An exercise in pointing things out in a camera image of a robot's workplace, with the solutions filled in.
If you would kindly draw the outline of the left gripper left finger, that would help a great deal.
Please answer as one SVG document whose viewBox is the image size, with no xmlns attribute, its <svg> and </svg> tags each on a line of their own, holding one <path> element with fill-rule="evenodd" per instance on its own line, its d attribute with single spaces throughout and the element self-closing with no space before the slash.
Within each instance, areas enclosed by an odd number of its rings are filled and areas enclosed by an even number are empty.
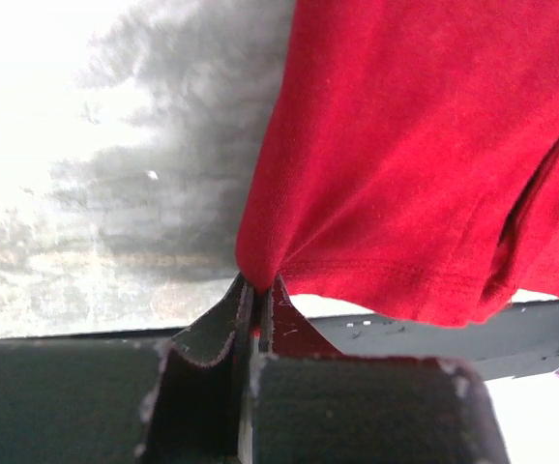
<svg viewBox="0 0 559 464">
<path fill-rule="evenodd" d="M 237 277 L 177 332 L 0 340 L 0 463 L 222 463 L 252 304 Z"/>
</svg>

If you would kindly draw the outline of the dark red t shirt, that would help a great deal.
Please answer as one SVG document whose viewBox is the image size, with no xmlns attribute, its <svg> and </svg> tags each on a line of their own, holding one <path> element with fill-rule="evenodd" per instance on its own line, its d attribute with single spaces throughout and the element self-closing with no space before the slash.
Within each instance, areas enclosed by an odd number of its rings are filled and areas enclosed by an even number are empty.
<svg viewBox="0 0 559 464">
<path fill-rule="evenodd" d="M 559 1 L 300 1 L 236 261 L 380 314 L 559 297 Z"/>
</svg>

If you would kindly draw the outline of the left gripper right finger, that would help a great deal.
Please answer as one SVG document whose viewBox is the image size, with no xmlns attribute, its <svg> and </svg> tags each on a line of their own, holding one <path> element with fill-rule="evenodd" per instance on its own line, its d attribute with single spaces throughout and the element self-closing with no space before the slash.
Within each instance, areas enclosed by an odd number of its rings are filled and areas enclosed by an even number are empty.
<svg viewBox="0 0 559 464">
<path fill-rule="evenodd" d="M 480 375 L 458 359 L 346 355 L 276 279 L 250 358 L 251 463 L 505 463 Z"/>
</svg>

